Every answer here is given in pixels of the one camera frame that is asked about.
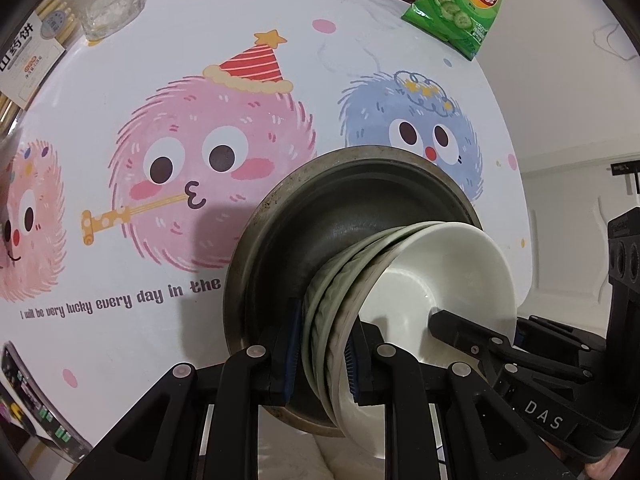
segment lay's chip bag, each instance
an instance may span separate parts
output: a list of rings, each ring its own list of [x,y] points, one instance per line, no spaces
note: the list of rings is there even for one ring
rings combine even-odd
[[[501,3],[502,0],[416,0],[402,19],[448,41],[473,59]]]

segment metal screw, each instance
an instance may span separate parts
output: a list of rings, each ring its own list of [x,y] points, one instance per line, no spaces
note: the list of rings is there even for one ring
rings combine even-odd
[[[380,345],[378,347],[378,355],[382,357],[393,357],[396,355],[396,348],[391,345]]]
[[[267,353],[267,349],[262,345],[252,345],[246,349],[246,354],[249,357],[262,357]]]
[[[458,377],[466,377],[471,373],[471,366],[466,363],[453,363],[451,371]]]
[[[182,379],[191,374],[191,367],[189,365],[177,365],[174,367],[174,377]]]

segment metal pan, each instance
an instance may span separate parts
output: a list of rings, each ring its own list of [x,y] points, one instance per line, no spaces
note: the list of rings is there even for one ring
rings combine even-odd
[[[334,254],[375,232],[426,220],[481,228],[455,182],[413,153],[357,146],[308,162],[262,201],[236,247],[223,307],[229,351],[256,344],[262,329],[281,318],[287,299],[302,298],[316,270]],[[290,403],[269,410],[299,430],[342,436],[302,366]]]

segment red striped party hat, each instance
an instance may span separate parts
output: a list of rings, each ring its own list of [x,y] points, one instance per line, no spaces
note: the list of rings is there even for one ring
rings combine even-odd
[[[290,81],[282,78],[274,50],[287,43],[277,30],[258,32],[255,45],[220,65],[209,65],[202,75],[229,88],[265,94],[288,93]]]

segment white table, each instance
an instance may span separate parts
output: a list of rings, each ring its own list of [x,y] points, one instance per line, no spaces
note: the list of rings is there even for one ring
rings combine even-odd
[[[222,292],[244,222],[286,174],[345,145],[435,158],[524,300],[529,221],[494,95],[478,63],[399,19],[406,6],[147,0],[63,57],[18,129],[2,227],[21,260],[0,258],[0,342],[89,442],[176,362],[226,358]],[[25,319],[31,309],[43,316]]]

